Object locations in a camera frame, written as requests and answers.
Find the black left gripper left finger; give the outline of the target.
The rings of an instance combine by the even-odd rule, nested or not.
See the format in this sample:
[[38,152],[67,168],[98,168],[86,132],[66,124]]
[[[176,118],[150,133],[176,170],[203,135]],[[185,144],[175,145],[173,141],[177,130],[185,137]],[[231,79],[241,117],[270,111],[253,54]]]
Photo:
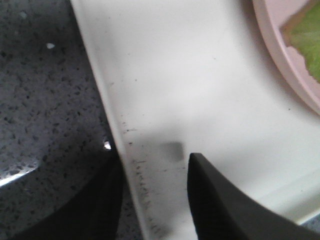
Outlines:
[[70,151],[43,159],[12,186],[12,240],[113,240],[123,202],[114,151]]

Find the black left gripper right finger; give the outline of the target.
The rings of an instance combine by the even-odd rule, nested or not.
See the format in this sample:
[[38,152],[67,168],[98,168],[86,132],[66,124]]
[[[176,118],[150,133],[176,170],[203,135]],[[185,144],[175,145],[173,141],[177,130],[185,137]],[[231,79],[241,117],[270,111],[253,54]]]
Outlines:
[[187,195],[199,240],[318,240],[320,235],[260,205],[201,153],[189,155]]

